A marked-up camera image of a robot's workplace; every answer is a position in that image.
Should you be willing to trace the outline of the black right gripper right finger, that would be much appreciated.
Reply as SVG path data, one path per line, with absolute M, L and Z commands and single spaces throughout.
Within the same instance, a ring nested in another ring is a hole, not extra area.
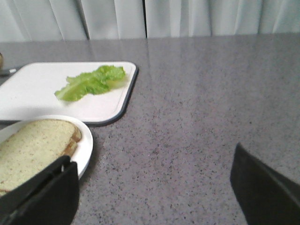
M 300 186 L 238 143 L 230 182 L 249 225 L 298 225 Z

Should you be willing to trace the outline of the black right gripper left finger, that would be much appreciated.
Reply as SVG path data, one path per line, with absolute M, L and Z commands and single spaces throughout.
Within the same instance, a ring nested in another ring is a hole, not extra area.
M 0 199 L 2 225 L 69 225 L 79 205 L 77 163 L 62 156 Z

